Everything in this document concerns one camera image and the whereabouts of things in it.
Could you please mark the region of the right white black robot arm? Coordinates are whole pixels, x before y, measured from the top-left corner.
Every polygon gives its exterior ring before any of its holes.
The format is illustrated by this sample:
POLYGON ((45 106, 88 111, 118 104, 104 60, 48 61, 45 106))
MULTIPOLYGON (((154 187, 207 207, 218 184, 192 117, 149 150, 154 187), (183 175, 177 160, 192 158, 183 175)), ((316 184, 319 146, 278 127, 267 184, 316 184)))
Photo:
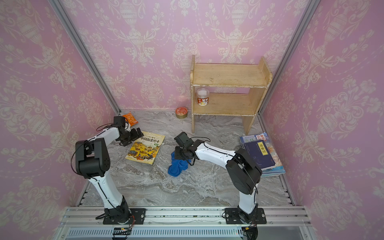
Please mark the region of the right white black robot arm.
POLYGON ((235 188, 239 191, 239 218, 245 224, 257 219, 258 184, 262 170, 244 149, 230 151, 220 149, 203 140, 192 140, 185 132, 181 132, 174 140, 175 159, 188 162, 201 160, 213 163, 227 170, 235 188))

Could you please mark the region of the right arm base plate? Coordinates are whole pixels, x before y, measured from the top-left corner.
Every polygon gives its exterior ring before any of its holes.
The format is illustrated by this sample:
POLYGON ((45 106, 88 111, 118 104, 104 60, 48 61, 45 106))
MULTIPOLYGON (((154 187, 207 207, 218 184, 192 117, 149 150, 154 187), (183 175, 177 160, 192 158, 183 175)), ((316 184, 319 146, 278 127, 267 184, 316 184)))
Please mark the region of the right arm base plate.
POLYGON ((245 213, 239 207, 225 208, 222 217, 226 220, 227 225, 265 225, 267 223, 264 209, 258 207, 255 207, 250 214, 245 213))

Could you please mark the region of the dark blue book yellow label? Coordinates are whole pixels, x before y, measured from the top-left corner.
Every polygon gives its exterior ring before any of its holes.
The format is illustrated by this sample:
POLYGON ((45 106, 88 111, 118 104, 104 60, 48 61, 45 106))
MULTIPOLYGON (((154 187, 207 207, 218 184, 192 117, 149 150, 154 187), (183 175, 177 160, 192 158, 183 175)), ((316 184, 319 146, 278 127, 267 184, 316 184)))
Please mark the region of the dark blue book yellow label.
POLYGON ((264 140, 243 143, 243 147, 261 170, 275 167, 276 163, 264 140))

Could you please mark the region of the yellow history picture book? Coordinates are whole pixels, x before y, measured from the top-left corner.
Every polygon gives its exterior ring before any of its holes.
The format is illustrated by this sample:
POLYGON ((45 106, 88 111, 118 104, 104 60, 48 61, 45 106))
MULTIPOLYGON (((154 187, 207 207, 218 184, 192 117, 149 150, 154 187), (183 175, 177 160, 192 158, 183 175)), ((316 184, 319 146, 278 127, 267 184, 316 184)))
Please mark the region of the yellow history picture book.
POLYGON ((152 165, 165 139, 164 135, 143 132, 144 136, 135 140, 125 159, 152 165))

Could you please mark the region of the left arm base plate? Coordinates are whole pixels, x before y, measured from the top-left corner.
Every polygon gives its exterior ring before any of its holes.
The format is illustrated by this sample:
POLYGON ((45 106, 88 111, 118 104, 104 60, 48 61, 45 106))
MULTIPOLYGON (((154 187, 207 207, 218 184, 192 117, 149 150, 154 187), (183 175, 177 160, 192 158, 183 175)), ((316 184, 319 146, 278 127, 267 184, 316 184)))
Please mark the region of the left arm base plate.
POLYGON ((105 213, 104 225, 143 225, 146 217, 145 208, 130 208, 126 216, 122 214, 105 213))

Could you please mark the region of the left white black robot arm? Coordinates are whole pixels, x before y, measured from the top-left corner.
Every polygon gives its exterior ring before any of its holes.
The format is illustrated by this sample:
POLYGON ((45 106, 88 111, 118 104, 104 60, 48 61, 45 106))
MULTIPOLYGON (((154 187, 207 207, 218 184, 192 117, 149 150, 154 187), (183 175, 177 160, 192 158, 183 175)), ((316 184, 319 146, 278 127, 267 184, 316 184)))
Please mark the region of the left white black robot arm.
POLYGON ((72 159, 72 170, 87 179, 96 188, 104 203, 104 213, 96 220, 103 220, 104 225, 142 225, 146 209, 130 209, 125 197, 119 192, 111 174, 108 145, 116 141, 122 146, 129 145, 144 134, 137 129, 126 130, 124 127, 110 127, 87 140, 78 141, 72 159))

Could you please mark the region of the colourful sunflower magazine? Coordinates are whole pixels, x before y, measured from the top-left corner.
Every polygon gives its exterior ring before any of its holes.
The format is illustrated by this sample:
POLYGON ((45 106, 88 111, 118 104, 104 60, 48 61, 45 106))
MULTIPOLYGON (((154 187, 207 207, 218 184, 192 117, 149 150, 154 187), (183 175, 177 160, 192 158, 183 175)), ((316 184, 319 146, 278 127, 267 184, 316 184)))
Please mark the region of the colourful sunflower magazine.
POLYGON ((240 137, 242 147, 243 147, 243 143, 254 142, 257 140, 264 140, 265 141, 267 148, 269 149, 269 151, 270 151, 270 153, 271 153, 271 155, 272 155, 272 157, 276 163, 274 168, 268 169, 268 170, 262 170, 262 172, 263 172, 262 177, 275 177, 275 176, 279 176, 281 174, 285 174, 286 171, 283 167, 283 164, 282 164, 280 158, 278 157, 278 154, 277 154, 274 146, 272 145, 272 142, 271 142, 267 133, 261 133, 259 135, 249 135, 249 136, 240 137))

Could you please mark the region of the blue cloth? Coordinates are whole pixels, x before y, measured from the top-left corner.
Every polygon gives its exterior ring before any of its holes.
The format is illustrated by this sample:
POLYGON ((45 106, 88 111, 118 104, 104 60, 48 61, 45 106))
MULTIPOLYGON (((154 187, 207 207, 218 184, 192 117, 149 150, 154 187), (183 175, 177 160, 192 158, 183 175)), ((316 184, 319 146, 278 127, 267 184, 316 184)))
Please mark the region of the blue cloth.
POLYGON ((177 160, 175 159, 175 152, 171 154, 172 157, 172 164, 168 168, 168 174, 172 177, 179 176, 182 171, 185 171, 188 169, 189 163, 191 160, 177 160))

